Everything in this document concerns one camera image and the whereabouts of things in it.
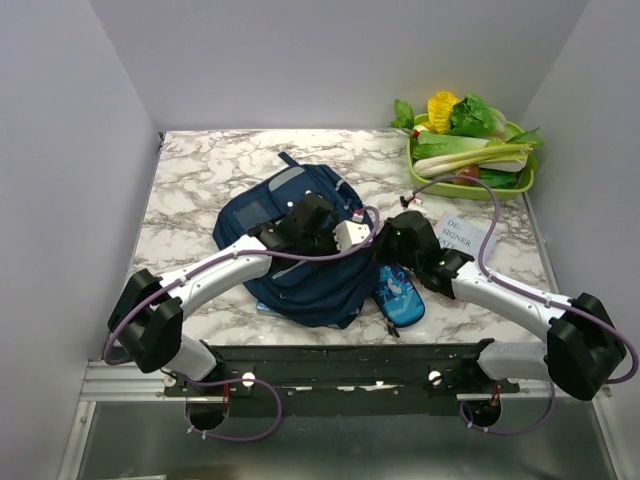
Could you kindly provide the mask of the blue dinosaur pencil case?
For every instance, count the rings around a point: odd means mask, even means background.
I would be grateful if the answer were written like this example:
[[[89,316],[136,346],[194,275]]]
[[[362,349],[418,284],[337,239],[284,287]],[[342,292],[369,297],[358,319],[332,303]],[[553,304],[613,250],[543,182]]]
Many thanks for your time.
[[[424,302],[409,274],[399,265],[384,265],[372,298],[385,318],[387,331],[399,338],[399,330],[414,325],[425,314]]]

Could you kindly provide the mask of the navy blue student backpack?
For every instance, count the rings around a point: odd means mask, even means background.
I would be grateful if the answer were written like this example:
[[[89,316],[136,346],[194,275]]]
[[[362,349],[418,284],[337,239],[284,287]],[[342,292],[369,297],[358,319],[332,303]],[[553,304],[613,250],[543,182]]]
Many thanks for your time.
[[[232,198],[218,213],[212,238],[219,249],[287,214],[307,193],[331,203],[337,221],[351,219],[363,207],[355,190],[329,166],[300,164],[286,152],[279,157],[284,169]],[[282,262],[284,269],[247,281],[245,287],[269,309],[307,327],[346,328],[379,278],[379,267],[365,249],[334,262]]]

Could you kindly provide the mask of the blue thin notebook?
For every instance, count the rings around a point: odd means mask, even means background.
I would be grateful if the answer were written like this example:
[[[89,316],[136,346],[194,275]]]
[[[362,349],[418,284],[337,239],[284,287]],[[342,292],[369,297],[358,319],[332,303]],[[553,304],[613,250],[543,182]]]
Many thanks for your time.
[[[270,309],[266,304],[257,301],[256,312],[259,315],[269,316],[274,318],[282,318],[290,320],[296,324],[309,327],[332,327],[338,329],[344,329],[349,326],[356,318],[354,314],[349,315],[336,315],[332,313],[288,313],[282,314],[273,309]]]

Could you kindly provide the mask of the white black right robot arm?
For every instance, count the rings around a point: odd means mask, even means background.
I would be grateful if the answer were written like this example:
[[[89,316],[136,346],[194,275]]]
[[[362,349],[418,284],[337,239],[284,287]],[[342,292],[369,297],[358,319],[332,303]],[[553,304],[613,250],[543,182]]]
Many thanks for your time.
[[[494,273],[473,256],[442,247],[431,223],[416,211],[387,220],[372,253],[380,263],[410,270],[428,290],[490,310],[537,337],[535,343],[492,341],[464,362],[460,379],[471,391],[483,391],[495,380],[541,380],[588,401],[626,356],[597,297],[569,298]]]

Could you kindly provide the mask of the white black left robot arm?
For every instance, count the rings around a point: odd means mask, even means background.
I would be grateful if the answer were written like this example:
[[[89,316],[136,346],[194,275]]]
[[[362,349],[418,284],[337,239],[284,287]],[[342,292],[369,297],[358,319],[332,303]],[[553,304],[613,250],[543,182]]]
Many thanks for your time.
[[[327,201],[308,194],[287,214],[251,228],[191,266],[160,276],[136,272],[108,322],[104,361],[118,364],[113,350],[120,346],[140,371],[166,369],[186,376],[197,393],[214,393],[222,380],[217,359],[203,342],[183,334],[184,320],[229,289],[281,270],[288,261],[343,258],[363,240],[364,229],[334,214]]]

